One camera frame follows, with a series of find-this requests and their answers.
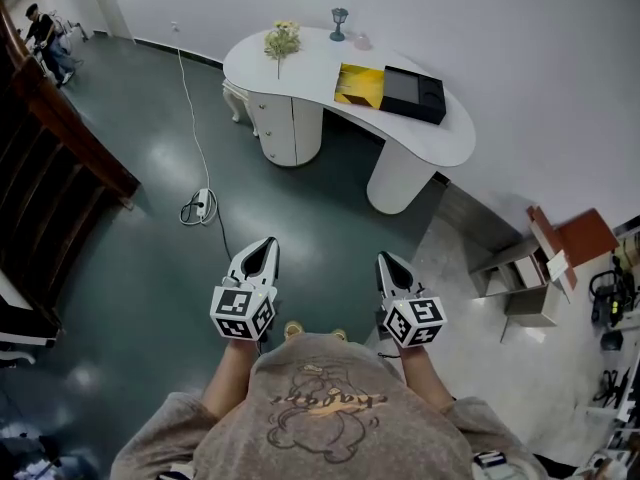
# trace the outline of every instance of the white desk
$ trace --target white desk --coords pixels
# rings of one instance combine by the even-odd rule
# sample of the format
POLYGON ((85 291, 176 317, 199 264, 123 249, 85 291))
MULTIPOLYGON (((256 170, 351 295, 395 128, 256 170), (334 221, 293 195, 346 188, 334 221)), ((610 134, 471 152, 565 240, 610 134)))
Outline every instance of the white desk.
POLYGON ((278 80, 276 61, 264 54, 266 32, 234 46, 224 59, 224 74, 232 84, 249 91, 261 145, 274 163, 293 166, 310 161, 320 149, 322 108, 336 112, 385 140, 367 195, 376 209, 395 214, 409 205, 438 166, 460 165, 471 156, 475 129, 467 111, 446 89, 446 81, 447 115, 440 126, 337 103, 333 101, 334 91, 343 62, 428 73, 391 49, 374 45, 369 51, 361 51, 351 41, 331 41, 329 30, 301 28, 301 49, 282 61, 278 80), (266 116, 269 110, 273 113, 266 116), (289 119, 293 115, 293 123, 285 128, 287 112, 289 119))

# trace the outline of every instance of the wooden cabinet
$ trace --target wooden cabinet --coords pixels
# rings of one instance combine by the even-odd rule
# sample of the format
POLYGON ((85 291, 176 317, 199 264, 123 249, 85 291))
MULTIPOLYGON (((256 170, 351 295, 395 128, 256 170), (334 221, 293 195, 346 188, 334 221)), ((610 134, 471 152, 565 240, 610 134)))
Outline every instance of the wooden cabinet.
POLYGON ((322 106, 273 94, 249 93, 264 155, 274 164, 294 167, 309 162, 322 142, 322 106))

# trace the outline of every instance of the white stool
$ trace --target white stool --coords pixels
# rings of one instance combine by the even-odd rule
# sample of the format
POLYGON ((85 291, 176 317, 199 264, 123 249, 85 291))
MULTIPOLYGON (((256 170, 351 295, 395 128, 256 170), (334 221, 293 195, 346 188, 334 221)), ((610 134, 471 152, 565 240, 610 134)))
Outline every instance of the white stool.
POLYGON ((249 108, 249 93, 244 89, 240 89, 240 87, 233 85, 225 78, 224 82, 222 82, 222 97, 224 98, 224 101, 227 102, 227 105, 231 107, 231 110, 233 110, 233 117, 231 119, 233 119, 234 123, 237 123, 240 121, 240 109, 238 108, 237 101, 231 97, 232 95, 244 103, 244 108, 247 111, 249 119, 251 119, 251 124, 253 124, 253 135, 254 137, 257 137, 258 129, 256 128, 256 122, 253 120, 253 115, 249 108))

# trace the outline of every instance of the yellow shoe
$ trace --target yellow shoe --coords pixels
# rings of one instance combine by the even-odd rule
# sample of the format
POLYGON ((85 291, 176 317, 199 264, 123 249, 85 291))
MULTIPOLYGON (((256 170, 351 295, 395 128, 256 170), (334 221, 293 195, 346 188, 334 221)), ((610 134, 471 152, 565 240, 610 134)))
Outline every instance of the yellow shoe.
POLYGON ((342 341, 347 341, 347 333, 344 329, 335 329, 331 334, 342 341))
POLYGON ((304 328, 302 327, 302 324, 300 322, 296 322, 295 320, 289 320, 284 325, 285 340, 288 340, 289 338, 291 338, 292 336, 295 336, 296 334, 303 334, 303 333, 304 333, 304 328))

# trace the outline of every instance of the jeans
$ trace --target jeans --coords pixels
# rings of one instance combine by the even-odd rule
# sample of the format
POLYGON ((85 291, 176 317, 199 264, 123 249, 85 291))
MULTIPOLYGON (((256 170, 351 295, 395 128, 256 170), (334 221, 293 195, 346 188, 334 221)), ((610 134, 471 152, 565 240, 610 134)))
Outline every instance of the jeans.
POLYGON ((62 82, 64 75, 75 69, 73 59, 64 53, 57 37, 42 51, 42 58, 58 82, 62 82))

